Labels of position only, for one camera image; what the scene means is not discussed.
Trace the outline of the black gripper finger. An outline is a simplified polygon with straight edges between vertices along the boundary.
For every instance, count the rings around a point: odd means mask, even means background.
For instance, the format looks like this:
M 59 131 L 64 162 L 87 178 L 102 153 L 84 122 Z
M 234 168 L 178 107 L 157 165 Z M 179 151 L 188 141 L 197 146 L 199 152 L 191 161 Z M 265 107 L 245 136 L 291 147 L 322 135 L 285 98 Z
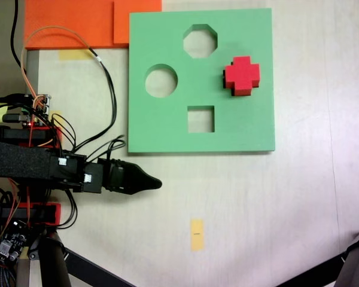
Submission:
M 124 180 L 127 184 L 161 184 L 161 180 L 147 174 L 134 163 L 124 164 Z
M 124 185 L 124 193 L 128 195 L 133 195 L 141 191 L 156 190 L 161 187 L 162 187 L 162 182 L 158 179 L 129 181 Z

